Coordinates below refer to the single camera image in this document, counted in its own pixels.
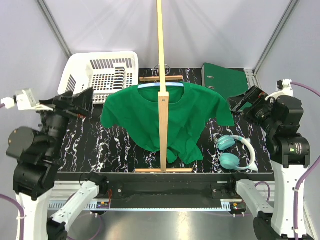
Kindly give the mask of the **green t shirt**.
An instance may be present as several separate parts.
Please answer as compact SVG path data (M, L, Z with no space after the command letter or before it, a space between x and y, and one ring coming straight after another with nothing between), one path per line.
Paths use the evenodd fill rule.
M109 95L103 106L101 124L126 129L132 140L149 152L160 150L159 87L134 85ZM198 140L210 119L220 126L234 126L227 101L217 92L184 82L168 86L167 161L179 158L186 165L203 160Z

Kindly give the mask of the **light blue plastic hanger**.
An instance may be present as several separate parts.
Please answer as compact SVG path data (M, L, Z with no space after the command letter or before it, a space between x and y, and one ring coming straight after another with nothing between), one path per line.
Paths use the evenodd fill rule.
M160 82L154 82L154 83L146 83L146 84L140 84L138 85L138 89L143 89L143 88L151 88L151 87L160 87L161 83ZM166 82L165 83L166 87L184 87L184 84L181 82Z

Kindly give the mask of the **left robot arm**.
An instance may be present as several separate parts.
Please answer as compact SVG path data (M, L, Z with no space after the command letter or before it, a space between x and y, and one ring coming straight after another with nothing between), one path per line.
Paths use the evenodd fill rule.
M83 120L91 114L93 95L93 89L88 88L80 93L67 91L48 100L37 100L27 88L1 100L6 109L35 111L41 118L40 130L21 126L8 138L6 155L17 161L12 199L18 208L17 239L65 240L72 224L92 200L111 197L108 179L91 172L65 205L48 216L69 121Z

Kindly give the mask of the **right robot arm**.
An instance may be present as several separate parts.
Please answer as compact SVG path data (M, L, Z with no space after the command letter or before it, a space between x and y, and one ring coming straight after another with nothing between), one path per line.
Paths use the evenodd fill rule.
M233 112L264 130L274 174L274 206L269 206L252 181L227 185L228 195L245 201L259 240L309 240L304 217L304 177L310 170L310 144L298 133L304 114L302 102L290 86L270 95L257 86L228 98Z

